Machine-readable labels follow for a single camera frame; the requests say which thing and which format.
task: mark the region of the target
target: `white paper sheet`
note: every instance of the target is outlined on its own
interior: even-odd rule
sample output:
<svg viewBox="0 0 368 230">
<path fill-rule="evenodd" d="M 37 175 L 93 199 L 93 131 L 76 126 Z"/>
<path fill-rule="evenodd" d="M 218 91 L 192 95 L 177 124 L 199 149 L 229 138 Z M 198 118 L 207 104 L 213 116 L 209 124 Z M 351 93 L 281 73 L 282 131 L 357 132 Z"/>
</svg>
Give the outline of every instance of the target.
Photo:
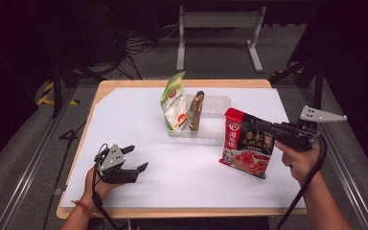
<svg viewBox="0 0 368 230">
<path fill-rule="evenodd" d="M 149 162 L 134 184 L 111 192 L 104 207 L 124 208 L 287 208 L 299 185 L 275 148 L 267 178 L 219 163 L 223 140 L 172 138 L 164 124 L 160 98 L 164 88 L 117 88 L 95 106 L 80 156 L 72 171 L 60 207 L 83 192 L 86 172 L 102 144 L 120 148 L 134 145 L 123 169 Z M 206 95 L 227 96 L 232 107 L 269 122 L 287 122 L 275 89 L 191 88 Z M 297 207 L 305 207 L 300 200 Z"/>
</svg>

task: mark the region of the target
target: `dark background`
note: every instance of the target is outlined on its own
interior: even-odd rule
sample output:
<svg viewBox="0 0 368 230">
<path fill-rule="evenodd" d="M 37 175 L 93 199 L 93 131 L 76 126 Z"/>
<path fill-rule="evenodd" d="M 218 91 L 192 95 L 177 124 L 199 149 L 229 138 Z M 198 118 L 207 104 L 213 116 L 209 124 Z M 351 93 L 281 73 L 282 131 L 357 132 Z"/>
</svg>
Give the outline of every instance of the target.
<svg viewBox="0 0 368 230">
<path fill-rule="evenodd" d="M 124 15 L 114 24 L 121 44 L 127 25 L 156 39 L 158 28 L 175 24 L 178 15 L 178 7 L 172 6 L 114 10 Z M 264 25 L 311 21 L 310 32 L 302 37 L 291 60 L 310 57 L 315 49 L 331 45 L 323 53 L 325 77 L 368 156 L 368 1 L 346 1 L 343 7 L 335 5 L 313 19 L 312 15 L 312 7 L 272 6 L 266 10 Z M 334 20 L 318 23 L 327 17 Z M 115 36 L 108 33 L 107 22 L 101 6 L 51 7 L 48 13 L 41 2 L 0 1 L 0 151 L 37 109 L 35 93 L 51 77 L 55 57 L 63 54 L 83 66 L 123 58 L 123 50 L 112 44 Z M 327 34 L 330 29 L 336 34 Z M 102 36 L 82 39 L 86 32 Z M 98 37 L 103 47 L 92 52 Z"/>
</svg>

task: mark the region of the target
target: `brand logo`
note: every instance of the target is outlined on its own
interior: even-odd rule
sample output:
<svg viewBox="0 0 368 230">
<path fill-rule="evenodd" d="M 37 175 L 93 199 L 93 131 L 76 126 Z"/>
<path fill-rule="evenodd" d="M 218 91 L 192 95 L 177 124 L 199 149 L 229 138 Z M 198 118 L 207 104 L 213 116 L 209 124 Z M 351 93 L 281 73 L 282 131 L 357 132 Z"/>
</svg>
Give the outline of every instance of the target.
<svg viewBox="0 0 368 230">
<path fill-rule="evenodd" d="M 174 97 L 175 94 L 177 94 L 177 91 L 175 91 L 175 89 L 174 89 L 174 91 L 170 94 L 170 98 Z"/>
<path fill-rule="evenodd" d="M 232 131 L 238 131 L 239 130 L 239 125 L 238 124 L 229 124 L 229 128 L 232 130 Z"/>
</svg>

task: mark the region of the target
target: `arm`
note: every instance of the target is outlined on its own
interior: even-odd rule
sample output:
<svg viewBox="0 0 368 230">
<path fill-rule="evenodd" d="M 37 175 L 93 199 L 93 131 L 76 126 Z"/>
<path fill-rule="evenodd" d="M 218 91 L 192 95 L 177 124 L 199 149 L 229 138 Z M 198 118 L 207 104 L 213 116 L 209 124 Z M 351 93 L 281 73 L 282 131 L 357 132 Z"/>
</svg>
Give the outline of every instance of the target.
<svg viewBox="0 0 368 230">
<path fill-rule="evenodd" d="M 95 209 L 94 200 L 92 199 L 92 179 L 94 175 L 95 169 L 91 168 L 85 177 L 85 188 L 84 192 L 80 198 L 80 202 L 82 202 L 89 211 L 93 212 Z M 101 181 L 100 176 L 97 174 L 98 184 L 96 185 L 96 191 L 100 196 L 101 200 L 104 200 L 109 192 L 114 188 L 120 186 L 120 184 L 108 184 Z M 86 229 L 88 227 L 89 216 L 87 213 L 83 211 L 83 209 L 76 205 L 73 211 L 70 213 L 68 218 L 62 224 L 60 229 Z"/>
<path fill-rule="evenodd" d="M 276 147 L 284 152 L 283 163 L 290 167 L 291 175 L 302 186 L 318 158 L 320 148 L 298 152 L 279 142 L 276 142 Z M 307 205 L 311 229 L 352 229 L 334 201 L 321 172 L 318 172 L 312 179 L 304 193 L 304 200 Z"/>
</svg>

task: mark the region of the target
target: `forearm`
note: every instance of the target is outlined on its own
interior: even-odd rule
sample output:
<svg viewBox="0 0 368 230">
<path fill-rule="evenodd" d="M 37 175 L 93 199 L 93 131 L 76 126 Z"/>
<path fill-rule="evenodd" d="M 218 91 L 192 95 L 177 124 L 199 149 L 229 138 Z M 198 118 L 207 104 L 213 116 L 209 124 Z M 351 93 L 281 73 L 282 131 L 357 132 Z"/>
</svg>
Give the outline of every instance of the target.
<svg viewBox="0 0 368 230">
<path fill-rule="evenodd" d="M 92 200 L 92 197 L 83 196 L 80 199 L 80 202 L 82 202 L 89 211 L 94 211 L 95 204 Z M 84 212 L 80 206 L 76 205 L 76 207 L 70 213 L 70 216 L 68 216 L 67 220 L 62 224 L 60 229 L 86 229 L 88 227 L 89 219 L 89 215 Z"/>
<path fill-rule="evenodd" d="M 304 200 L 307 205 L 311 229 L 352 229 L 336 205 L 320 172 L 312 179 L 304 193 Z"/>
</svg>

